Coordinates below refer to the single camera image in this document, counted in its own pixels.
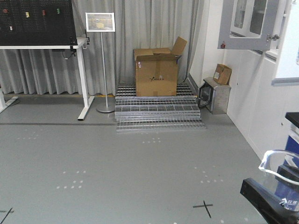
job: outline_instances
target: white table frame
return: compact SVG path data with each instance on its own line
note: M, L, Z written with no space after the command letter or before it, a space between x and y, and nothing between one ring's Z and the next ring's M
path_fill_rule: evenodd
M82 95L84 101L84 108L80 113L78 120L84 120L93 100L94 96L88 97L88 87L85 76L84 58L82 49L87 43L87 39L84 37L77 38L78 45L74 45L73 48L77 50L77 59L79 65L79 73L81 80ZM0 46L0 49L70 49L69 45L55 45L55 46ZM18 97L13 97L5 103L2 89L0 88L0 113L10 106Z

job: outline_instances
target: small cardboard box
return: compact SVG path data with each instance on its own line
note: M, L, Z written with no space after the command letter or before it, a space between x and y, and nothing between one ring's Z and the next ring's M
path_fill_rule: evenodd
M227 85L231 74L231 68L223 64L217 64L214 80L218 84Z
M187 41L178 37L173 49L134 49L136 96L176 96L177 58Z

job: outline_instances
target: pegboard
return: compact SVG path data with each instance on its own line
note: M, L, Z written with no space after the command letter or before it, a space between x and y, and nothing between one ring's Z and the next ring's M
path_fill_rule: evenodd
M72 0L0 0L0 46L77 45Z

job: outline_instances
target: metal grating platform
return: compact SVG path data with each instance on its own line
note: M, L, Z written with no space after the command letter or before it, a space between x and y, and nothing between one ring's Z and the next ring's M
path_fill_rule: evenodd
M188 84L171 97L137 97L135 86L120 85L115 100L117 132L206 128Z
M205 129L205 124L199 119L172 119L155 121L120 121L117 122L118 132L147 130L186 130Z
M128 98L138 98L138 99L157 99L157 97L137 97L136 87L134 85L119 85L115 95L115 99L128 99ZM179 99L179 98L196 98L192 93L188 84L178 84L177 95L170 97L159 97L160 99Z

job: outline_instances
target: sign stand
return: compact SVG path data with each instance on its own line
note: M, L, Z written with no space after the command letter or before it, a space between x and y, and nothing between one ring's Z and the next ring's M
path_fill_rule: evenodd
M101 32L101 46L102 46L102 62L103 62L103 72L104 72L104 83L105 83L105 102L100 102L97 107L97 111L101 113L111 113L115 111L115 99L111 97L108 101L108 93L107 93L107 82L106 82L106 69L105 69L105 58L104 58L104 46L103 46L103 35Z
M102 32L115 32L114 13L86 13L86 31L87 32L100 32L101 47L102 47L102 63L104 73L104 86L105 86L105 102L100 102L97 111L101 113L110 113L115 111L115 98L108 97L105 57L103 46Z

